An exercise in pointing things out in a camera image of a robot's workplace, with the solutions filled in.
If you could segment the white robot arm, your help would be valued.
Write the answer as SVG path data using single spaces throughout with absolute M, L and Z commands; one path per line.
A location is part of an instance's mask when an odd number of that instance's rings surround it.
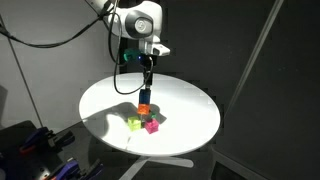
M 120 8 L 120 0 L 85 0 L 95 11 L 98 18 L 108 30 L 108 48 L 111 59 L 115 63 L 114 72 L 119 66 L 126 66 L 127 61 L 120 62 L 120 40 L 127 38 L 137 40 L 139 46 L 129 54 L 124 54 L 125 60 L 129 57 L 138 59 L 144 68 L 142 87 L 149 89 L 152 85 L 153 68 L 156 58 L 167 56 L 170 49 L 161 43 L 162 8 L 150 0 L 144 0 L 131 8 Z

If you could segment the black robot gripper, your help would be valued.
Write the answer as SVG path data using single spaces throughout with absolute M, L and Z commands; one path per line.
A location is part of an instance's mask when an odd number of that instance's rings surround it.
M 154 55 L 139 55 L 138 60 L 145 71 L 153 71 L 157 65 L 157 57 Z M 144 89 L 150 89 L 153 83 L 153 73 L 144 72 Z

